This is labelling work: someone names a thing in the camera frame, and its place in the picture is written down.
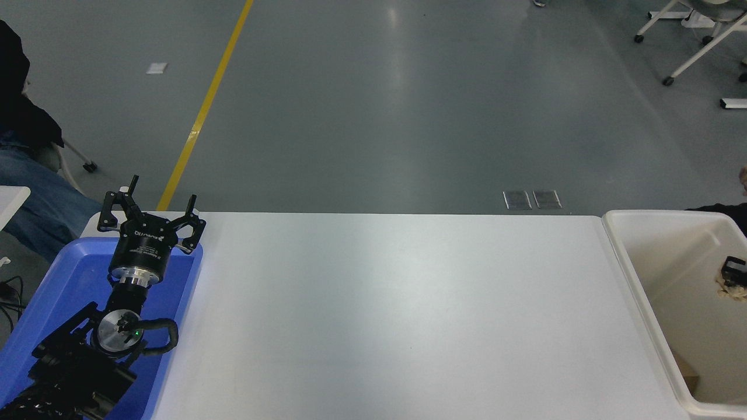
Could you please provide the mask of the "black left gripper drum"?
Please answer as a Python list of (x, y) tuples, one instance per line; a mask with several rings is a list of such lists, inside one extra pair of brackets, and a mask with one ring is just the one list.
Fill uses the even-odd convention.
[(142, 219), (129, 219), (120, 226), (110, 269), (165, 271), (176, 242), (176, 231), (166, 218), (148, 213)]

